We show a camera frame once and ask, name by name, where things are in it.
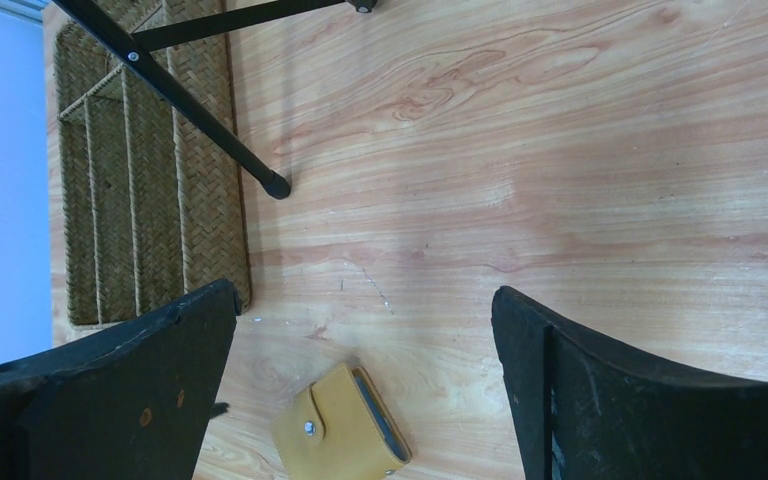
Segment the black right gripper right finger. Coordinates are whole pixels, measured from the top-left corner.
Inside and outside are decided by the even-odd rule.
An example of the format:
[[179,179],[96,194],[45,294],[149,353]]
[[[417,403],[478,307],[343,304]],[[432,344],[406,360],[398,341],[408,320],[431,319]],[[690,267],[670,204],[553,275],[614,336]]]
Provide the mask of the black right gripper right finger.
[[768,382],[681,364],[503,286],[491,324],[529,479],[768,479]]

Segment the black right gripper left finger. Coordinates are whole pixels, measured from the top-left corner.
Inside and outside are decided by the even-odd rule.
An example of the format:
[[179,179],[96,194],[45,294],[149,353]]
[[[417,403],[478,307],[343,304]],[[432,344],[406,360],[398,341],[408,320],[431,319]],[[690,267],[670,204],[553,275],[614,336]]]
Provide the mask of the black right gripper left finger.
[[241,301],[221,279],[0,365],[0,479],[189,479]]

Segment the yellow leather card holder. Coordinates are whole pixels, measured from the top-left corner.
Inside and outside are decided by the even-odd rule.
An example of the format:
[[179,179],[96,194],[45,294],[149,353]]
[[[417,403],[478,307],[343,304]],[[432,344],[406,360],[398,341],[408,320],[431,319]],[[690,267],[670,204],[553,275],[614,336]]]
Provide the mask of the yellow leather card holder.
[[302,389],[272,436],[291,479],[387,479],[412,460],[367,371],[352,364]]

